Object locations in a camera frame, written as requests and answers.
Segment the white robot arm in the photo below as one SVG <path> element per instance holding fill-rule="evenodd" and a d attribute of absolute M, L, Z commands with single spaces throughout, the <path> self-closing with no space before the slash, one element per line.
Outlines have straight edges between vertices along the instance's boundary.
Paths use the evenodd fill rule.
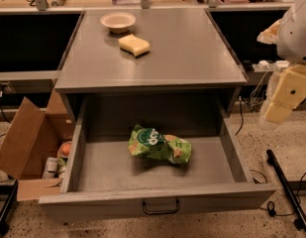
<path fill-rule="evenodd" d="M 287 68 L 274 71 L 260 109 L 261 124 L 276 127 L 306 98 L 306 0 L 296 0 L 256 39 L 276 44 L 277 55 L 289 62 Z"/>

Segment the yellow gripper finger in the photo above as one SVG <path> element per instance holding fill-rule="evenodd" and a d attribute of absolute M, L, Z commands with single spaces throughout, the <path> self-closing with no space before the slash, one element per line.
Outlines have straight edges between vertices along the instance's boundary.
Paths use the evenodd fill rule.
<path fill-rule="evenodd" d="M 262 120 L 281 124 L 306 98 L 306 65 L 297 64 L 285 69 L 267 101 Z"/>

